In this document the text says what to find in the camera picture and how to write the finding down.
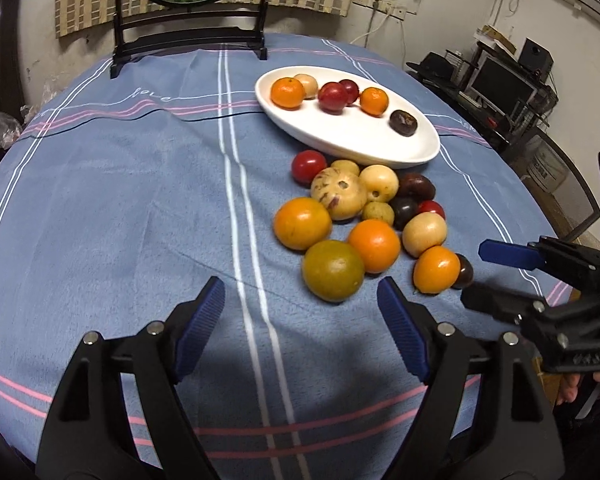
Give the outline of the orange with stem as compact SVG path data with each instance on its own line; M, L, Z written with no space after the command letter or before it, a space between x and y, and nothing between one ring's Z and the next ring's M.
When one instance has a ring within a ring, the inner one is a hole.
M460 275L460 258L443 246L434 246L423 252L413 270L415 288L425 295L437 295L456 282Z

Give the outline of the yellow orange fruit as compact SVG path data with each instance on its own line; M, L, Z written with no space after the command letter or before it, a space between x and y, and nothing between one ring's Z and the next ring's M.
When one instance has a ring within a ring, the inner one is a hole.
M273 231L279 243L296 252L305 252L332 232L327 209L311 197L288 200L274 216Z

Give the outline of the beige round fruit on plate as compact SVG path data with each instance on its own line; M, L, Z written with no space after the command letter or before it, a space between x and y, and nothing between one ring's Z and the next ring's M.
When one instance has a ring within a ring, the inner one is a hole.
M294 75L294 79L297 79L302 84L304 90L304 98L306 100L312 100L317 97L318 83L317 80L309 74L297 74Z

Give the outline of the wall power strip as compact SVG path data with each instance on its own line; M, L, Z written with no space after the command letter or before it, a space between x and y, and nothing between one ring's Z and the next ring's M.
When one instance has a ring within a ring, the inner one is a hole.
M352 0L352 3L376 13L390 15L392 18L401 21L404 20L407 11L407 6L404 6L403 0Z

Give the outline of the dark brown passion fruit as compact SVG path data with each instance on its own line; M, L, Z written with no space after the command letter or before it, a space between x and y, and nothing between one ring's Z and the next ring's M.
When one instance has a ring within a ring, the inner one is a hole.
M412 136L418 128L418 122L406 110L394 110L389 117L389 126L400 136Z

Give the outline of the white oval plate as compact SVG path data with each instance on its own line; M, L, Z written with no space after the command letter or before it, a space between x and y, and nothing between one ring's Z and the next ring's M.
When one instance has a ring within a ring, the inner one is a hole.
M276 80L297 74L308 74L319 84L351 79L364 90L381 88L378 82L334 68L297 65L270 70L254 84L254 94L268 118L294 139L317 151L352 159L362 165L383 164L394 169L405 169L430 162L441 148L439 133L429 118L400 94L386 89L388 110L380 117L366 114L356 105L346 107L339 114L321 110L317 100L307 100L296 110L284 110L271 100L271 87ZM411 136L401 136L389 124L394 110L404 110L417 122Z

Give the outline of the small beige fruit behind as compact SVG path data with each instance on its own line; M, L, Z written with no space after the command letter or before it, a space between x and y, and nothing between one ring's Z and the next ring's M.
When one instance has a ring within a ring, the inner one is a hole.
M361 169L358 166L358 164L356 162L352 162L352 160L349 159L336 159L330 164L330 166L340 171L345 171L349 174L354 174L355 176L358 176L361 172Z

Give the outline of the speckled beige fruit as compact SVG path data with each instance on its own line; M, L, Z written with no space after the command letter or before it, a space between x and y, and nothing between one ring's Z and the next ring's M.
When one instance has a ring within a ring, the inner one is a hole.
M315 176L310 193L335 221L356 217L367 203L366 186L360 177L332 167L323 169Z

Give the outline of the dark red plum front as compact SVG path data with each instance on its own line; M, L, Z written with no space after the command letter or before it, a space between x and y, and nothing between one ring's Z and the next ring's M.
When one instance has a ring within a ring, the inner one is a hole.
M329 81L318 90L317 101L324 112L340 114L349 104L349 95L340 82Z

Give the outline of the red tomato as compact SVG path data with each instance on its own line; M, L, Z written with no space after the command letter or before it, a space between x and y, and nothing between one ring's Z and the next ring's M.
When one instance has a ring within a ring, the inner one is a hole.
M305 150L294 156L291 162L291 177L302 185L310 185L313 179L327 168L325 156L314 150Z
M429 212L430 214L437 214L441 218L445 219L446 214L443 207L435 200L423 200L418 204L418 213L424 214Z

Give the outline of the black mesh chair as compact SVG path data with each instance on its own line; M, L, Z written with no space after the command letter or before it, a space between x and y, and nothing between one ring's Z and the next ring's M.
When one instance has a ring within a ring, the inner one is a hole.
M561 240L574 242L600 219L600 205L588 182L540 128L524 134L510 162Z

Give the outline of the dark brown oval fruit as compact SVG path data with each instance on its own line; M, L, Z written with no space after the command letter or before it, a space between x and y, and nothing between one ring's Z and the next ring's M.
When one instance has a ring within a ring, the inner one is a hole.
M437 189L434 184L423 174L407 172L400 177L399 197L411 198L416 203L421 203L425 200L433 200L436 193Z

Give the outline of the pale yellow round fruit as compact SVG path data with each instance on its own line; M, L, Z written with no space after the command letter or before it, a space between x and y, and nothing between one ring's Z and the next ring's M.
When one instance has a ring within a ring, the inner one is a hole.
M388 203L396 196L399 189L399 178L396 173L384 165L372 165L360 173L369 202Z

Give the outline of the small olive fruit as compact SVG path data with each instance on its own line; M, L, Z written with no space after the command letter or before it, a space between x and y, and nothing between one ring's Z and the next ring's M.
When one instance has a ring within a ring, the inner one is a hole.
M394 211L388 203L369 202L362 211L363 220L379 220L393 226Z

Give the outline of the beige pear shaped fruit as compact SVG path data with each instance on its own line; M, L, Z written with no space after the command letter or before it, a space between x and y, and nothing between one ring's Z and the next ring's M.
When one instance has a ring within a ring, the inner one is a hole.
M418 258L427 249L442 245L448 236L445 220L435 212L423 212L407 223L402 231L406 252Z

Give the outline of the computer monitor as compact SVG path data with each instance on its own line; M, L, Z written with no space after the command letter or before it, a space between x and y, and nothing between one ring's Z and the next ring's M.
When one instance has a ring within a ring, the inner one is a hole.
M499 113L514 117L536 95L536 88L498 58L485 54L469 78L466 91Z

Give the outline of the round goldfish screen ornament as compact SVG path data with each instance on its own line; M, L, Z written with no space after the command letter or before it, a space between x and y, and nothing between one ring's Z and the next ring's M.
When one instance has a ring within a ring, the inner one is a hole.
M210 6L222 0L148 0L162 6L163 10L148 18L136 16L125 18L122 0L114 0L114 52L110 65L110 77L117 78L123 66L141 54L156 53L169 49L208 46L209 44L243 44L253 50L258 59L268 58L265 47L264 24L268 12L268 0L260 0L256 10L212 10ZM124 40L124 32L131 28L183 20L206 20L207 18L253 18L251 28L238 26L194 27L171 30L143 36L132 42Z

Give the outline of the bright orange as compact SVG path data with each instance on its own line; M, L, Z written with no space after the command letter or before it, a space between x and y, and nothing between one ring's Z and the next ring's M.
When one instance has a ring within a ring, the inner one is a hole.
M360 254L365 272L381 274L398 260L401 242L396 231L377 219L363 220L348 235L347 242Z

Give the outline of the green yellow citrus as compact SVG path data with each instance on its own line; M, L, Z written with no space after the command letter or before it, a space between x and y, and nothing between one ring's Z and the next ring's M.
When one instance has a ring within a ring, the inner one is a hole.
M304 284L321 300L340 304L360 289L365 266L360 254L341 240L322 240L302 258Z

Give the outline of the dark red plum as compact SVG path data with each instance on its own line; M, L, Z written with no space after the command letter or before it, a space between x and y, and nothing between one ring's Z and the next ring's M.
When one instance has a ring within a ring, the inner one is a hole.
M347 93L347 106L353 105L360 95L360 89L355 81L351 79L341 79L339 83L343 86L343 89Z
M318 90L317 101L324 112L340 114L349 104L349 95L340 82L329 81Z

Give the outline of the small dark purple fruit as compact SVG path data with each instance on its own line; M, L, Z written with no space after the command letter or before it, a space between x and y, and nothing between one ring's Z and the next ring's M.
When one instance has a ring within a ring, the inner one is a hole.
M395 197L389 205L394 214L393 227L400 232L418 214L418 203L411 197Z

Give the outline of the dark red plum back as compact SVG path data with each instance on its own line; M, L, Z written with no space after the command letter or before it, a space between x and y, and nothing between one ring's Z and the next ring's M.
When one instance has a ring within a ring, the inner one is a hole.
M347 93L347 106L353 105L360 95L360 89L355 81L351 79L341 79L339 83L343 86L343 89Z

